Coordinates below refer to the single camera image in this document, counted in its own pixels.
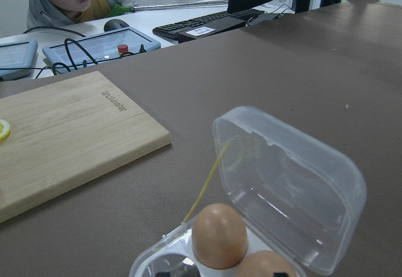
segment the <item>computer keyboard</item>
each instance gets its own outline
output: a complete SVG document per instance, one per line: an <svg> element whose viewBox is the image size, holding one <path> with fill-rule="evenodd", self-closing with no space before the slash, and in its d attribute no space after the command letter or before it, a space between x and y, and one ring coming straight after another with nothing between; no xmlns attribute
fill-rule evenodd
<svg viewBox="0 0 402 277"><path fill-rule="evenodd" d="M178 23L159 26L154 28L152 32L153 34L156 35L164 36L172 40L177 40L179 32L194 29L194 27L201 27L202 25L207 24L211 21L215 21L217 19L231 17L247 21L251 18L258 17L260 14L263 13L264 11L257 9L247 9L237 13L228 13L227 11L222 11L218 13L208 14L205 16L200 16L198 18L192 18L186 21L180 21Z"/></svg>

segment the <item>wooden cutting board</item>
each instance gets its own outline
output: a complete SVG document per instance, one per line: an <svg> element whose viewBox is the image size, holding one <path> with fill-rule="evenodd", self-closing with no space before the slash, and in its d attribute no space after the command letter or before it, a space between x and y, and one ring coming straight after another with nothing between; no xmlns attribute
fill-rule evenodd
<svg viewBox="0 0 402 277"><path fill-rule="evenodd" d="M0 99L0 222L171 142L100 72Z"/></svg>

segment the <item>egg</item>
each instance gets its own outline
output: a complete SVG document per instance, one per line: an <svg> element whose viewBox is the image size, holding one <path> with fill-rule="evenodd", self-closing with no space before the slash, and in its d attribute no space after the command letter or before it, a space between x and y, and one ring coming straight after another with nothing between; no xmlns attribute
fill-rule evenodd
<svg viewBox="0 0 402 277"><path fill-rule="evenodd" d="M240 263L247 252L246 225L226 204L211 204L200 211L192 227L195 257L212 269L228 269Z"/></svg>
<svg viewBox="0 0 402 277"><path fill-rule="evenodd" d="M281 254L274 251L258 251L245 257L237 270L237 277L273 277L274 273L287 273L297 277L294 267Z"/></svg>

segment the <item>lemon slice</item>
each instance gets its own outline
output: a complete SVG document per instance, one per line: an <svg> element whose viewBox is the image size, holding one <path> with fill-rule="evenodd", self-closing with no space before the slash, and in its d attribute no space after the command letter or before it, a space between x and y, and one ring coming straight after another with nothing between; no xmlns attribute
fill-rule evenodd
<svg viewBox="0 0 402 277"><path fill-rule="evenodd" d="M10 123L0 119L0 140L4 139L10 133Z"/></svg>

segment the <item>black mouse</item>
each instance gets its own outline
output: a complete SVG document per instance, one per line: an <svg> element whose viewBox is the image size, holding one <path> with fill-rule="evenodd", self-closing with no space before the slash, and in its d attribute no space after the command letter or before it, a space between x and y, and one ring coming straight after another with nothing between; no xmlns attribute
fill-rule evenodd
<svg viewBox="0 0 402 277"><path fill-rule="evenodd" d="M106 22L106 24L103 27L103 30L106 32L126 27L130 27L130 25L127 24L125 21L122 21L121 19L111 19Z"/></svg>

